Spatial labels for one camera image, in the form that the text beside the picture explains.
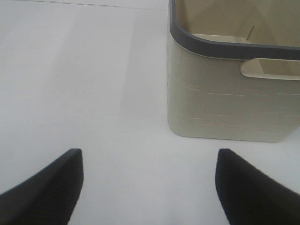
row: black rubber tip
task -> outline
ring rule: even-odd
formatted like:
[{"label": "black rubber tip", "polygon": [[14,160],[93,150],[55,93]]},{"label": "black rubber tip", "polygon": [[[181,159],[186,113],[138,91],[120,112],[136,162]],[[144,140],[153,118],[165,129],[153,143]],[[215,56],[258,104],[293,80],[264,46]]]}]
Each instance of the black rubber tip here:
[{"label": "black rubber tip", "polygon": [[80,149],[0,195],[0,225],[66,225],[83,185]]},{"label": "black rubber tip", "polygon": [[230,149],[219,151],[215,183],[231,225],[300,225],[300,196]]}]

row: black plastic part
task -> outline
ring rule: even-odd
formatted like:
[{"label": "black plastic part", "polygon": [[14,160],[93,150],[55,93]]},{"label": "black plastic part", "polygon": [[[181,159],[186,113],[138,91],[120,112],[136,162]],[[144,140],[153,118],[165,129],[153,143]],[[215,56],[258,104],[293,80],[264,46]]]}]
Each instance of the black plastic part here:
[{"label": "black plastic part", "polygon": [[80,149],[0,195],[0,225],[66,225],[83,185]]},{"label": "black plastic part", "polygon": [[216,189],[231,225],[300,225],[300,196],[230,149],[221,149]]},{"label": "black plastic part", "polygon": [[170,32],[185,49],[207,57],[250,60],[255,58],[300,60],[300,47],[210,41],[193,36],[177,21],[176,0],[169,0]]}]

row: textured black surface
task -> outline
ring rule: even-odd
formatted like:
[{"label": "textured black surface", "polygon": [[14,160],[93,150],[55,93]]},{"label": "textured black surface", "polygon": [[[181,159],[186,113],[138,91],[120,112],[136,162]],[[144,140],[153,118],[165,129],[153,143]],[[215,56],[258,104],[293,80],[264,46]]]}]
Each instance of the textured black surface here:
[{"label": "textured black surface", "polygon": [[71,149],[0,195],[0,225],[66,225],[82,185],[82,152]]},{"label": "textured black surface", "polygon": [[185,49],[207,57],[250,60],[255,58],[300,60],[300,47],[210,41],[193,36],[176,18],[176,0],[169,0],[170,32]]},{"label": "textured black surface", "polygon": [[231,225],[300,225],[300,196],[229,149],[219,152],[215,182]]}]

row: beige plastic basket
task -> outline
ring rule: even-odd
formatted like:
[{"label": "beige plastic basket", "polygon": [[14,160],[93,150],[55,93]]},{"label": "beige plastic basket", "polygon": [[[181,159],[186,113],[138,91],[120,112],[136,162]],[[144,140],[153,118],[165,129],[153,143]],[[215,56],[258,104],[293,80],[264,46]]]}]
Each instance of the beige plastic basket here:
[{"label": "beige plastic basket", "polygon": [[170,0],[168,123],[279,142],[300,126],[300,1]]}]

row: white tile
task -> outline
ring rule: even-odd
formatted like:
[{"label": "white tile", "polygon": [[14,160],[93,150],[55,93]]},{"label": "white tile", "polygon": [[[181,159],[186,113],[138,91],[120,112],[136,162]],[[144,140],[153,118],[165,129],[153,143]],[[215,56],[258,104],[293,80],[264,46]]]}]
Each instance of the white tile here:
[{"label": "white tile", "polygon": [[0,192],[70,148],[70,225],[228,224],[214,186],[232,148],[300,192],[300,130],[278,144],[183,138],[166,122],[165,11],[0,1]]},{"label": "white tile", "polygon": [[86,4],[95,6],[117,6],[125,8],[145,8],[154,10],[167,10],[168,0],[23,0],[56,2],[67,4]]}]

